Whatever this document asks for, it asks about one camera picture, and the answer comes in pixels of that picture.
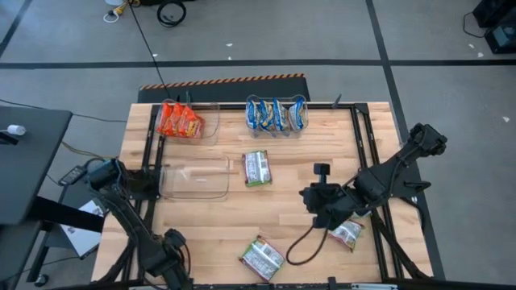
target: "butcher block tabletop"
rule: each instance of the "butcher block tabletop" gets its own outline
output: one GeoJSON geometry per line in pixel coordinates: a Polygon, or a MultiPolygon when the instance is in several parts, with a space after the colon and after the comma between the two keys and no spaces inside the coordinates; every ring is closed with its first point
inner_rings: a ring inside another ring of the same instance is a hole
{"type": "MultiPolygon", "coordinates": [[[[388,102],[368,103],[372,128],[381,162],[399,148],[400,143],[388,102]]],[[[127,120],[120,160],[128,169],[138,170],[144,154],[145,139],[152,104],[134,104],[127,120]]],[[[283,255],[305,233],[313,215],[306,211],[299,191],[316,182],[314,163],[331,165],[328,183],[343,184],[360,167],[350,110],[309,110],[309,126],[296,139],[254,139],[245,125],[243,110],[221,110],[218,142],[213,146],[184,145],[167,140],[163,166],[188,157],[221,157],[228,160],[228,194],[223,201],[181,201],[163,197],[156,203],[152,230],[164,234],[169,228],[179,230],[191,253],[191,274],[196,284],[250,284],[263,282],[244,266],[239,257],[249,243],[262,236],[283,255]],[[273,177],[271,184],[248,188],[242,154],[267,150],[273,177]]],[[[365,135],[364,120],[359,118],[365,135]]],[[[157,135],[152,142],[151,164],[156,155],[157,135]]],[[[365,144],[368,165],[372,159],[365,144]]],[[[398,199],[389,201],[394,229],[400,245],[427,275],[431,264],[421,231],[417,210],[398,199]]],[[[369,217],[355,220],[365,226],[351,253],[333,238],[326,240],[320,253],[309,263],[292,266],[285,262],[271,283],[326,283],[334,276],[339,283],[379,282],[380,271],[369,217]]],[[[313,230],[290,254],[293,261],[314,253],[324,230],[313,230]]],[[[98,248],[92,280],[104,276],[127,244],[127,236],[117,220],[108,215],[98,248]]],[[[393,260],[384,240],[389,275],[393,260]]],[[[132,267],[131,278],[136,278],[132,267]]],[[[162,284],[161,278],[148,278],[162,284]]]]}

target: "orange and black hazard tape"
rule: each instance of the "orange and black hazard tape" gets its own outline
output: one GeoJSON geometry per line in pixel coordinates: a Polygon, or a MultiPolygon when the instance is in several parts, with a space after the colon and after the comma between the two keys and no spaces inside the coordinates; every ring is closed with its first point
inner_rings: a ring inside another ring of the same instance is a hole
{"type": "MultiPolygon", "coordinates": [[[[222,84],[229,82],[240,82],[240,81],[262,81],[262,80],[274,80],[274,79],[282,79],[288,77],[304,77],[303,73],[284,73],[281,75],[273,75],[273,76],[260,76],[260,77],[234,77],[234,78],[224,78],[218,80],[208,80],[208,81],[184,81],[177,82],[172,84],[167,84],[167,88],[175,88],[175,87],[186,87],[192,85],[212,85],[212,84],[222,84]]],[[[163,85],[143,85],[139,88],[139,90],[144,89],[163,89],[163,85]]]]}

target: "black floor stripe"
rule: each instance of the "black floor stripe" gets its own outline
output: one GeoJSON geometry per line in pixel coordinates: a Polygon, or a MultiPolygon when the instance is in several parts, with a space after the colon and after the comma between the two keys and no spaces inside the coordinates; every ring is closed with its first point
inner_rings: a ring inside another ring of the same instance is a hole
{"type": "Polygon", "coordinates": [[[15,34],[16,29],[18,28],[18,25],[22,22],[23,16],[25,16],[25,12],[27,12],[27,9],[31,5],[31,3],[32,3],[32,0],[25,0],[23,5],[20,7],[15,20],[10,25],[9,30],[6,33],[6,36],[2,40],[2,43],[0,43],[0,57],[2,57],[3,52],[7,48],[7,45],[9,44],[10,40],[13,38],[13,35],[15,34]]]}
{"type": "Polygon", "coordinates": [[[516,65],[514,60],[390,60],[391,66],[490,66],[516,65]]]}
{"type": "MultiPolygon", "coordinates": [[[[187,60],[158,61],[160,68],[235,67],[235,66],[291,66],[291,65],[356,65],[379,66],[379,60],[187,60]]],[[[154,68],[151,61],[77,62],[77,63],[0,63],[0,68],[154,68]]]]}
{"type": "MultiPolygon", "coordinates": [[[[377,13],[375,11],[372,0],[366,0],[366,4],[368,7],[369,18],[371,19],[372,31],[374,33],[374,37],[377,41],[378,52],[380,53],[381,65],[384,69],[385,80],[387,81],[387,86],[389,88],[389,93],[391,97],[391,102],[393,104],[394,117],[397,120],[397,127],[400,132],[400,137],[402,141],[405,142],[409,137],[409,131],[406,125],[405,115],[403,114],[402,102],[397,93],[396,82],[394,80],[393,70],[390,67],[389,57],[387,56],[387,49],[385,48],[384,38],[381,34],[380,24],[378,22],[377,13]]],[[[414,164],[411,166],[419,177],[419,170],[417,165],[414,164]]],[[[432,271],[434,277],[440,280],[445,280],[443,263],[441,261],[441,257],[439,255],[439,249],[437,247],[437,241],[435,240],[434,228],[431,224],[431,218],[428,211],[427,200],[424,194],[419,194],[418,196],[418,204],[421,205],[422,210],[427,218],[426,220],[426,228],[424,232],[425,242],[427,244],[428,255],[430,256],[432,271]]]]}

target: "blue chip bag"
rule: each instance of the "blue chip bag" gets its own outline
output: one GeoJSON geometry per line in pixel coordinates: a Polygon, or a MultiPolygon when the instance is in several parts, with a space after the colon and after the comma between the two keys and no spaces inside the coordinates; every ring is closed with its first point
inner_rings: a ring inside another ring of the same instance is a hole
{"type": "Polygon", "coordinates": [[[266,131],[274,131],[273,106],[264,100],[260,100],[260,128],[266,131]]]}
{"type": "Polygon", "coordinates": [[[305,106],[301,98],[289,108],[289,121],[292,130],[301,130],[305,127],[305,106]]]}
{"type": "Polygon", "coordinates": [[[260,109],[259,106],[249,100],[245,106],[245,121],[249,128],[260,129],[258,123],[260,122],[260,109]]]}
{"type": "Polygon", "coordinates": [[[274,109],[274,125],[276,131],[287,131],[290,129],[289,120],[287,117],[287,109],[276,99],[273,99],[274,109]]]}

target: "clear plastic bin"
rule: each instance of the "clear plastic bin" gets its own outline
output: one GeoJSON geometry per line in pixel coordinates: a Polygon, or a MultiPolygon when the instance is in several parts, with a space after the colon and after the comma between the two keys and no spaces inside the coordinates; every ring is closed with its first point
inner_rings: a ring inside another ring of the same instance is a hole
{"type": "MultiPolygon", "coordinates": [[[[305,96],[298,94],[293,97],[276,97],[276,99],[287,110],[300,98],[303,100],[304,115],[305,115],[305,120],[306,120],[304,127],[302,129],[292,130],[292,127],[290,127],[290,130],[288,130],[288,131],[287,130],[285,130],[285,131],[267,131],[267,130],[253,129],[248,125],[249,134],[253,138],[299,138],[301,136],[301,133],[308,127],[308,105],[306,104],[305,96]]],[[[264,100],[271,104],[273,103],[272,97],[258,97],[256,95],[249,96],[246,103],[249,101],[253,101],[253,102],[259,104],[260,100],[264,100]]]]}
{"type": "Polygon", "coordinates": [[[225,201],[229,167],[225,155],[174,156],[161,169],[160,194],[176,201],[225,201]]]}
{"type": "MultiPolygon", "coordinates": [[[[176,103],[172,100],[165,100],[163,103],[176,103]]],[[[180,136],[165,135],[170,142],[187,144],[187,145],[202,145],[213,146],[218,140],[218,127],[220,125],[220,105],[218,103],[195,103],[190,104],[192,110],[204,119],[202,135],[200,138],[187,138],[180,136]]],[[[157,129],[161,122],[161,108],[156,118],[155,128],[157,129]]]]}

